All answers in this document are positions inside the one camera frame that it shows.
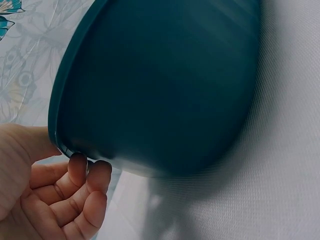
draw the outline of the textured white fabric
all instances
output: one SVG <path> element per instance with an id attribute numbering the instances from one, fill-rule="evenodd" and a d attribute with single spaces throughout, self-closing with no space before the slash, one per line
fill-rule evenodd
<path id="1" fill-rule="evenodd" d="M 262 0 L 258 86 L 227 156 L 201 175 L 123 173 L 99 240 L 320 239 L 320 1 Z"/>

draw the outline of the dark green bowl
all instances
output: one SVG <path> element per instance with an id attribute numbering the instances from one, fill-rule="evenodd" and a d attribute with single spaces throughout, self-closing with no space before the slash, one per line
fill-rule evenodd
<path id="1" fill-rule="evenodd" d="M 50 138 L 144 176 L 195 172 L 249 110 L 258 0 L 96 0 L 53 86 Z"/>

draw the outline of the human hand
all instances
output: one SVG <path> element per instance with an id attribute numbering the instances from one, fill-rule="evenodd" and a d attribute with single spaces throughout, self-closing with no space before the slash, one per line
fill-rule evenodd
<path id="1" fill-rule="evenodd" d="M 74 154 L 69 163 L 34 164 L 60 155 L 47 127 L 0 125 L 0 240 L 89 240 L 107 207 L 111 166 Z"/>

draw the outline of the bed sheet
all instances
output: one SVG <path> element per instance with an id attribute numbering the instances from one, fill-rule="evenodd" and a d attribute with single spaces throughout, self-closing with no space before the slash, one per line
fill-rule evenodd
<path id="1" fill-rule="evenodd" d="M 0 123 L 47 125 L 59 64 L 93 1 L 0 0 Z M 42 163 L 65 160 L 51 157 Z M 112 173 L 109 199 L 120 173 Z"/>

